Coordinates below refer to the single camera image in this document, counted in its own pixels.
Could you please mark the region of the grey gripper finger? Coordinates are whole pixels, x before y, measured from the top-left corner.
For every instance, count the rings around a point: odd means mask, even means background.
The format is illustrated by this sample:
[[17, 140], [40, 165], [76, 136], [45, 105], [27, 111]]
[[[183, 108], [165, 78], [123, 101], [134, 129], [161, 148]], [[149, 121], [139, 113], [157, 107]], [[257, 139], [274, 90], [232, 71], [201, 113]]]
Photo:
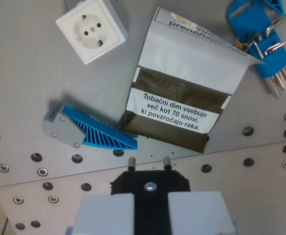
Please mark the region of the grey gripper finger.
[[219, 191], [170, 192], [173, 235], [235, 235], [236, 228]]
[[82, 198], [74, 235], [134, 234], [134, 195], [93, 195]]

